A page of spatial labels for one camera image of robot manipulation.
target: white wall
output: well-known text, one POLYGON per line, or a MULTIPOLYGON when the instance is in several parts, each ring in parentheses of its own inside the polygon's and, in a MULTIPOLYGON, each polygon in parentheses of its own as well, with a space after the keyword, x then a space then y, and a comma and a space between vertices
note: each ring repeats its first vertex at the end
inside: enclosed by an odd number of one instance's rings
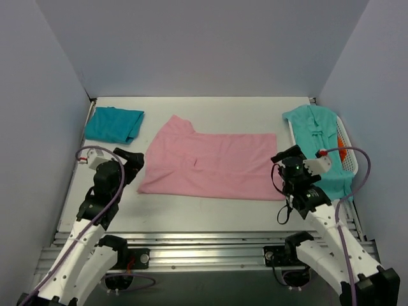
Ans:
POLYGON ((315 96, 367 0, 37 0, 96 96, 315 96))
POLYGON ((356 205, 382 263, 402 277, 401 305, 408 304, 407 14, 407 0, 370 0, 319 98, 372 158, 356 205))
POLYGON ((89 107, 34 0, 0 2, 0 304, 32 281, 89 107))

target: screw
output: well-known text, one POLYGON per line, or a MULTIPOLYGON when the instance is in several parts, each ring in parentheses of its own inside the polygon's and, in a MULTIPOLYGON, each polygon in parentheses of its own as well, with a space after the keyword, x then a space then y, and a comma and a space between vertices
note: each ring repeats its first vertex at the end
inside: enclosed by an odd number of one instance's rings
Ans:
POLYGON ((265 259, 266 260, 271 260, 272 256, 273 256, 273 252, 271 252, 271 251, 268 251, 268 252, 265 253, 265 259))
POLYGON ((140 256, 140 262, 141 262, 141 263, 148 263, 148 262, 149 262, 149 255, 147 255, 147 254, 142 254, 142 255, 140 256))

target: teal cloth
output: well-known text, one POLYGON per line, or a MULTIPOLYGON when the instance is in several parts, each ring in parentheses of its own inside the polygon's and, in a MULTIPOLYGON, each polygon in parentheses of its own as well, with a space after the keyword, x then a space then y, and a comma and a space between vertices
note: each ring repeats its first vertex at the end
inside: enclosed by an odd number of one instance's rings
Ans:
MULTIPOLYGON (((337 148, 337 115, 328 108, 303 105, 283 114, 292 123, 295 142, 307 159, 316 158, 319 149, 337 148)), ((339 152, 330 152, 331 169, 315 183, 333 201, 351 192, 354 174, 343 170, 339 152)))
POLYGON ((85 127, 90 140, 129 144, 139 135, 144 112, 114 107, 97 107, 85 127))

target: pink cloth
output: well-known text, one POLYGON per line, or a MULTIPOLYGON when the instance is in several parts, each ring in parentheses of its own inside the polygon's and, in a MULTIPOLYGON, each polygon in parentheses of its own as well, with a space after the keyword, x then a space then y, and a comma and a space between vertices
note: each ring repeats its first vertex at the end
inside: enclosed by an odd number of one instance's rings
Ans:
MULTIPOLYGON (((282 200, 272 185, 275 134, 202 134, 173 116, 146 153, 139 193, 282 200)), ((274 180, 281 186, 281 178, 274 180)))

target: white laundry basket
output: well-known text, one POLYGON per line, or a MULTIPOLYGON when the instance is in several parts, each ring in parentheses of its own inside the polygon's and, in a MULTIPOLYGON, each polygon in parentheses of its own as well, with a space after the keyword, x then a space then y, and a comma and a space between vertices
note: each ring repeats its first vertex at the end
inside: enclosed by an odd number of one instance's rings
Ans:
MULTIPOLYGON (((291 131, 291 137, 292 137, 292 144, 295 145, 295 136, 293 134, 293 128, 292 128, 292 123, 289 122, 289 129, 291 131)), ((344 128, 342 119, 340 119, 337 116, 337 135, 340 137, 340 139, 343 141, 344 145, 347 147, 351 146, 350 139, 347 135, 346 129, 344 128)), ((358 171, 358 163, 356 159, 356 154, 354 153, 353 150, 347 150, 347 156, 342 162, 343 169, 348 170, 353 172, 354 174, 357 173, 358 171)))

